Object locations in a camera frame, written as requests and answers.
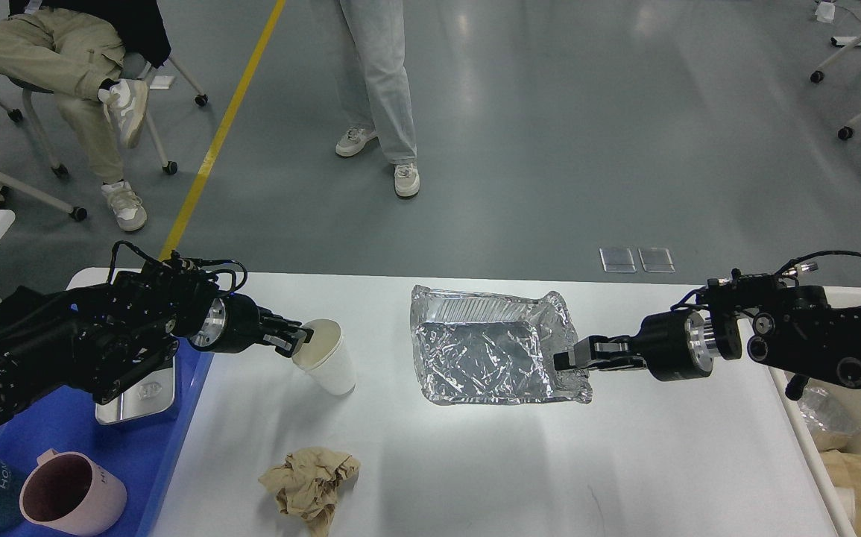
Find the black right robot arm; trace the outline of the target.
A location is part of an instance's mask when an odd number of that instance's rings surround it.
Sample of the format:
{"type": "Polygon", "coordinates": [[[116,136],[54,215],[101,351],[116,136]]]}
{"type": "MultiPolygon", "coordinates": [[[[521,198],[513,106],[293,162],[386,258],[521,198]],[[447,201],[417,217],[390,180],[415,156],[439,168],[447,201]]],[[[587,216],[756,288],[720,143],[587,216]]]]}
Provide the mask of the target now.
{"type": "Polygon", "coordinates": [[[822,251],[772,273],[707,280],[669,310],[646,316],[634,336],[594,334],[554,354],[556,371],[647,370],[656,380],[700,380],[719,358],[743,356],[792,374],[797,401],[810,380],[861,389],[861,305],[833,308],[822,286],[803,286],[822,251]]]}

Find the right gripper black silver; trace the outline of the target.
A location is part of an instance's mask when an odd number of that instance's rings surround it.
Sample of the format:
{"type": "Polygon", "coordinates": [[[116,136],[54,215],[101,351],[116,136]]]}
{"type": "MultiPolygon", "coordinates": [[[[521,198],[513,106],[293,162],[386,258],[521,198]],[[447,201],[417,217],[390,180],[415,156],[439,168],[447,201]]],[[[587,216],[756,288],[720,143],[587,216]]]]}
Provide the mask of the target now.
{"type": "Polygon", "coordinates": [[[670,310],[646,316],[632,337],[594,334],[573,349],[553,354],[556,371],[635,371],[648,369],[659,381],[700,380],[709,377],[714,360],[742,357],[737,317],[730,313],[670,310]]]}

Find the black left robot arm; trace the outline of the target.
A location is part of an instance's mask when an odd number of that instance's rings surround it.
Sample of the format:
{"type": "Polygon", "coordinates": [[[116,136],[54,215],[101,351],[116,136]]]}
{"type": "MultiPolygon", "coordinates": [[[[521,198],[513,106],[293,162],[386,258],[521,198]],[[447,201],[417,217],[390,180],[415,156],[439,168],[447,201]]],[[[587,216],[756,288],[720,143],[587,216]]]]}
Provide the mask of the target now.
{"type": "Polygon", "coordinates": [[[110,266],[102,284],[42,295],[18,288],[0,303],[0,426],[69,386],[107,403],[174,356],[236,354],[264,345],[292,357],[315,332],[257,306],[236,260],[144,256],[141,271],[110,266]]]}

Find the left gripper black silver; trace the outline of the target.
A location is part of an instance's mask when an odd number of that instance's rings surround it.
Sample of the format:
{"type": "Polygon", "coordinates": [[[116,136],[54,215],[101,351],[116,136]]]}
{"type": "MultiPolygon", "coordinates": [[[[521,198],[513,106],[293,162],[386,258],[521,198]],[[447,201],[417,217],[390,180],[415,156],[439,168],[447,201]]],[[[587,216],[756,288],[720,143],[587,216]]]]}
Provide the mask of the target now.
{"type": "Polygon", "coordinates": [[[189,337],[198,351],[239,353],[259,343],[280,356],[293,358],[314,339],[315,330],[259,306],[246,295],[227,295],[212,300],[199,331],[189,337]]]}

